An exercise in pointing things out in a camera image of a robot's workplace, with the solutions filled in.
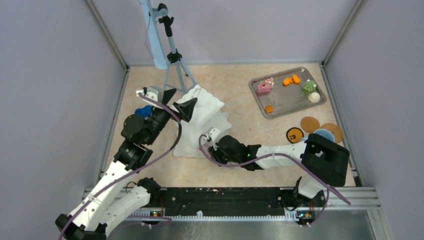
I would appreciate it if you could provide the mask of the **white tiered pillow stand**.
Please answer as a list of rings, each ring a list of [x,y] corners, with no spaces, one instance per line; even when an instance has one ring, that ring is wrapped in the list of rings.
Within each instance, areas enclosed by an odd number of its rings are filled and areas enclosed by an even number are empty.
[[[181,138],[173,151],[175,157],[203,159],[204,155],[198,143],[200,135],[206,134],[210,128],[217,128],[222,133],[227,133],[232,127],[229,113],[221,111],[225,103],[198,84],[177,100],[177,103],[185,103],[194,98],[197,102],[191,120],[181,122]]]

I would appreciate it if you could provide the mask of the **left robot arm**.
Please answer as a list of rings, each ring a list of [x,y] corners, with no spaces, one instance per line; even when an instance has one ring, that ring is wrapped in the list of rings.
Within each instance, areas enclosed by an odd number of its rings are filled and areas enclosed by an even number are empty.
[[[133,179],[134,175],[169,154],[182,137],[182,122],[190,122],[198,98],[184,102],[168,102],[176,89],[162,90],[144,87],[136,94],[152,106],[152,113],[143,117],[129,115],[123,122],[121,136],[124,141],[113,157],[108,169],[82,202],[68,214],[60,214],[55,220],[60,240],[105,240],[109,234],[136,209],[154,207],[160,202],[161,187],[152,179],[144,178],[133,190],[114,202],[118,193]],[[151,160],[151,146],[169,120],[177,124],[177,136],[164,153]]]

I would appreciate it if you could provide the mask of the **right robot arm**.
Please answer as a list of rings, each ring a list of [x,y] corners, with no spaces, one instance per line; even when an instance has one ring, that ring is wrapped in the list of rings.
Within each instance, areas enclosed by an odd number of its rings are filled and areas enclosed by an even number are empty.
[[[319,135],[310,134],[306,140],[280,146],[245,145],[230,135],[212,129],[198,139],[210,143],[203,155],[212,163],[225,168],[244,168],[248,171],[275,167],[298,166],[306,172],[293,192],[299,206],[307,206],[322,189],[350,204],[337,187],[343,187],[349,166],[350,151]]]

